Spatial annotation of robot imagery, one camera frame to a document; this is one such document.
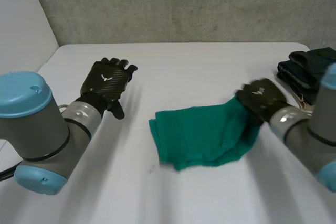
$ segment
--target logo on robot hand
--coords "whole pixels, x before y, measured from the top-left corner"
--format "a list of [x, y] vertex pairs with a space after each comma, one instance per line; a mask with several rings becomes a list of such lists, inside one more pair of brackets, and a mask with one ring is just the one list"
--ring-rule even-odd
[[106, 78], [103, 74], [101, 75], [101, 77], [103, 78], [103, 81], [109, 81], [113, 79], [113, 77]]

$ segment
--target gray concrete wall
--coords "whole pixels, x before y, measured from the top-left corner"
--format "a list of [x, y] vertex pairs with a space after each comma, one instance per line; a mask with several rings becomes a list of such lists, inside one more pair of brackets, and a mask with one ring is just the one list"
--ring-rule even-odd
[[300, 42], [336, 48], [336, 0], [40, 0], [60, 45]]

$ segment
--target robotic arm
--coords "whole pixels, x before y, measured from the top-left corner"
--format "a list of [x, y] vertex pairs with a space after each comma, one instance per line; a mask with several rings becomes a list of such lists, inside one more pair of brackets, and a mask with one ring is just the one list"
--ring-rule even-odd
[[44, 79], [33, 72], [0, 77], [0, 138], [23, 161], [14, 178], [41, 194], [61, 191], [99, 127], [105, 110], [124, 118], [120, 95], [138, 69], [127, 60], [94, 63], [81, 96], [61, 114]]
[[336, 64], [329, 67], [321, 81], [312, 116], [287, 104], [285, 96], [268, 79], [244, 85], [236, 95], [254, 115], [253, 123], [269, 123], [317, 180], [336, 192]]

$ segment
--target black cable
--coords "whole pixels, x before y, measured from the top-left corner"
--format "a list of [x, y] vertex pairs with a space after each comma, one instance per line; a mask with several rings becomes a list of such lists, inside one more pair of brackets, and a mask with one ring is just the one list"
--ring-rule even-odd
[[9, 179], [14, 176], [14, 172], [16, 170], [16, 167], [20, 164], [21, 162], [17, 163], [16, 165], [12, 166], [11, 168], [8, 168], [2, 172], [0, 172], [0, 181], [4, 181], [6, 179]]

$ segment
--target white wall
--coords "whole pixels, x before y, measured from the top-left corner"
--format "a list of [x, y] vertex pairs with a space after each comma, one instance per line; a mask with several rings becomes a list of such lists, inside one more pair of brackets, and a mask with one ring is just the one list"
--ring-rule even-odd
[[0, 74], [37, 71], [57, 48], [39, 0], [0, 0]]

